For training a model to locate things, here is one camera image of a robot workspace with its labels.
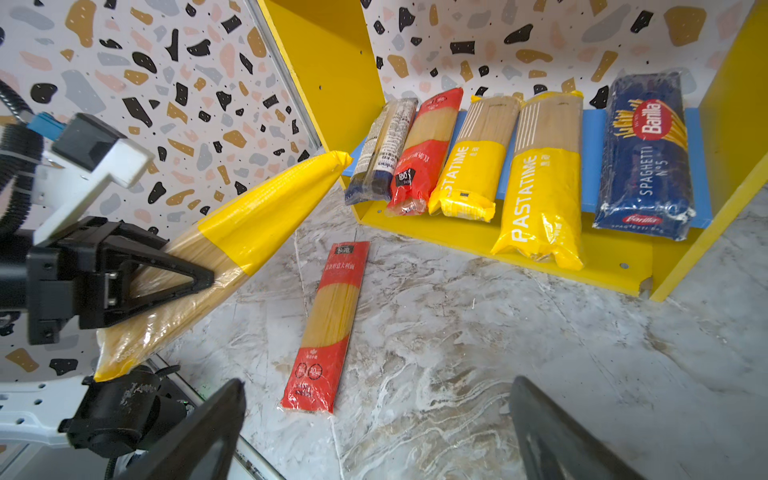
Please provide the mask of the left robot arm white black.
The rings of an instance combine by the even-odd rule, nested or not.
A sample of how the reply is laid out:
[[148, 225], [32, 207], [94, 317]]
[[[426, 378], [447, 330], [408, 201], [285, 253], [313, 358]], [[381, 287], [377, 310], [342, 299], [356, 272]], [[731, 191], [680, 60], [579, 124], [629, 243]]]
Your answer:
[[[23, 230], [1, 244], [1, 325], [25, 313], [33, 345], [58, 342], [73, 317], [82, 330], [113, 327], [173, 300], [210, 287], [212, 271], [178, 259], [166, 242], [135, 225], [88, 217], [35, 246]], [[58, 432], [75, 448], [110, 461], [147, 449], [183, 419], [159, 393], [162, 375], [130, 368], [126, 379], [87, 390]]]

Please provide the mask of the yellow clear spaghetti bag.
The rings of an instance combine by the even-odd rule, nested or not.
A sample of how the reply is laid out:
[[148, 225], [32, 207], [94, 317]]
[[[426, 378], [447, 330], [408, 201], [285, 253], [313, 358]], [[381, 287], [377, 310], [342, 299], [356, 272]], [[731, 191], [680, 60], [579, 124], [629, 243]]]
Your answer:
[[164, 252], [212, 271], [212, 285], [98, 330], [95, 381], [128, 374], [226, 301], [293, 235], [351, 162], [343, 151], [303, 161], [171, 240]]

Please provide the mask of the blue Barilla spaghetti box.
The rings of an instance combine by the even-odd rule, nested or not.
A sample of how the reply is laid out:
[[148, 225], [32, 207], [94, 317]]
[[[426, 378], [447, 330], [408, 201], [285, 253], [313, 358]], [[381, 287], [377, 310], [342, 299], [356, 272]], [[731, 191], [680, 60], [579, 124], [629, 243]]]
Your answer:
[[680, 74], [617, 78], [593, 227], [684, 241], [695, 216]]

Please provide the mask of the yellow Pastatime bag large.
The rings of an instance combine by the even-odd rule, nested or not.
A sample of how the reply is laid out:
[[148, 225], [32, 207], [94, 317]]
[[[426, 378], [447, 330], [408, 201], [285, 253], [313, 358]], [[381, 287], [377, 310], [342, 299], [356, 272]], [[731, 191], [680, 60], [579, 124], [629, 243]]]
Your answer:
[[473, 97], [429, 202], [431, 215], [489, 222], [523, 100]]

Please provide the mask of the red yellow spaghetti bag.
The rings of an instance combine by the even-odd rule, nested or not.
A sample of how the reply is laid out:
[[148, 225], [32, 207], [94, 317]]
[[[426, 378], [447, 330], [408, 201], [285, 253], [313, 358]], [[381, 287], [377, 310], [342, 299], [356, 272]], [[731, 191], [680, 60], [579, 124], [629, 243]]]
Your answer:
[[443, 168], [464, 96], [461, 87], [424, 102], [408, 133], [387, 206], [396, 216], [422, 215]]

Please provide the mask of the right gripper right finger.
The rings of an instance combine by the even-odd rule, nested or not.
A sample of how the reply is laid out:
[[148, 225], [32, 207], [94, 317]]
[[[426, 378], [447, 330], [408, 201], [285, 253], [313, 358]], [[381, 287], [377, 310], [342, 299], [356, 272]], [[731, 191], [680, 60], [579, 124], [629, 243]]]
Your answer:
[[525, 376], [515, 378], [510, 410], [529, 479], [640, 479]]

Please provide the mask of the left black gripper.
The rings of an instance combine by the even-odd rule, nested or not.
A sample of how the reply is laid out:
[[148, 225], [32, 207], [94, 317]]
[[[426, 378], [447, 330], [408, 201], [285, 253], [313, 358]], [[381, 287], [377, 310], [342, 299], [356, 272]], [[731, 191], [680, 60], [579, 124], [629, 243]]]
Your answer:
[[215, 246], [197, 230], [168, 243], [88, 217], [39, 245], [20, 230], [1, 240], [1, 327], [25, 314], [28, 342], [55, 344], [74, 317], [82, 330], [112, 327], [214, 279]]

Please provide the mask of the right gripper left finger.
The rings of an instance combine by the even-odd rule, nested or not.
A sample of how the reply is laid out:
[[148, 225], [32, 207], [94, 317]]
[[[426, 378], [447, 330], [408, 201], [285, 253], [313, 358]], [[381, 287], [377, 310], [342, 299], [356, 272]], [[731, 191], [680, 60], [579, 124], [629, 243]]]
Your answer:
[[244, 422], [244, 382], [231, 379], [120, 479], [226, 479]]

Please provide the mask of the clear label spaghetti bag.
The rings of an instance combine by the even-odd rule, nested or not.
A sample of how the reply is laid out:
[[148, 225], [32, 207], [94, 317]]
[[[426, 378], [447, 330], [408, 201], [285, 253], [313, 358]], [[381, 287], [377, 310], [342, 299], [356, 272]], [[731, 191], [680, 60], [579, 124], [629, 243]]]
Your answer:
[[363, 142], [351, 182], [345, 191], [346, 205], [391, 200], [394, 170], [418, 103], [416, 98], [405, 98], [390, 101], [382, 108]]

